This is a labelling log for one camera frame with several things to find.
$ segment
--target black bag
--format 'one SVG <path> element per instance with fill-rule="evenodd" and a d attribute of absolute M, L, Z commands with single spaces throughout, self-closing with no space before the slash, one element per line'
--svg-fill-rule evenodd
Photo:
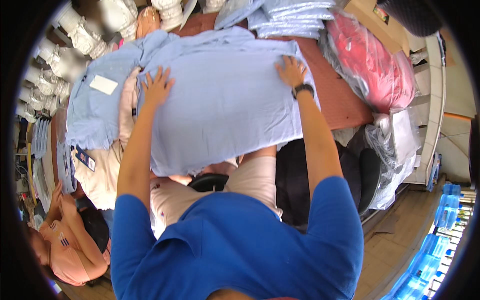
<path fill-rule="evenodd" d="M 100 252 L 105 252 L 108 245 L 109 230 L 102 213 L 94 207 L 87 207 L 79 214 L 84 222 L 85 230 L 93 238 Z"/>

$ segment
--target sleeve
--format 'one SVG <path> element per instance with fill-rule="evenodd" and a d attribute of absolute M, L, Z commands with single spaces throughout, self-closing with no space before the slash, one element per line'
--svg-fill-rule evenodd
<path fill-rule="evenodd" d="M 122 299 L 130 279 L 156 239 L 149 212 L 137 197 L 118 197 L 113 214 L 110 258 L 112 286 L 117 299 Z"/>
<path fill-rule="evenodd" d="M 137 102 L 137 75 L 140 67 L 135 67 L 123 85 L 119 105 L 119 140 L 128 143 L 133 130 L 132 108 Z"/>
<path fill-rule="evenodd" d="M 344 178 L 326 178 L 315 188 L 305 238 L 319 267 L 330 270 L 329 282 L 353 297 L 363 261 L 363 230 Z"/>

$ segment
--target beige shirt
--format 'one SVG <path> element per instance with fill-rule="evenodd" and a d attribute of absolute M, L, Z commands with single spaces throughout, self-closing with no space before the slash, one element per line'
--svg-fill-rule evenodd
<path fill-rule="evenodd" d="M 95 160 L 93 172 L 75 157 L 72 150 L 72 159 L 75 165 L 75 178 L 81 184 L 86 196 L 97 209 L 115 209 L 117 199 L 117 181 L 123 151 L 133 130 L 132 108 L 137 105 L 137 75 L 140 68 L 136 68 L 125 81 L 120 95 L 119 109 L 119 137 L 110 149 L 85 150 Z"/>

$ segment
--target woman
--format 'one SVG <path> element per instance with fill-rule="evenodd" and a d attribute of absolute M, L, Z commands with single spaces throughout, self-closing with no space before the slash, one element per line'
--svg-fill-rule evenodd
<path fill-rule="evenodd" d="M 59 181 L 50 209 L 38 231 L 29 228 L 30 243 L 41 265 L 73 286 L 102 276 L 110 265 L 110 240 L 104 253 L 85 230 L 74 198 L 62 194 Z"/>

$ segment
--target black watch strap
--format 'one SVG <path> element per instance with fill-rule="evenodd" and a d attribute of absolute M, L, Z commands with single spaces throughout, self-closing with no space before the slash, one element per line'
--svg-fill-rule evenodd
<path fill-rule="evenodd" d="M 310 94 L 312 95 L 312 97 L 315 97 L 315 91 L 313 90 L 313 87 L 309 84 L 300 84 L 300 85 L 297 85 L 296 87 L 294 87 L 292 89 L 292 95 L 295 99 L 297 99 L 297 94 L 300 92 L 300 91 L 303 91 L 303 90 L 307 90 L 310 92 Z"/>

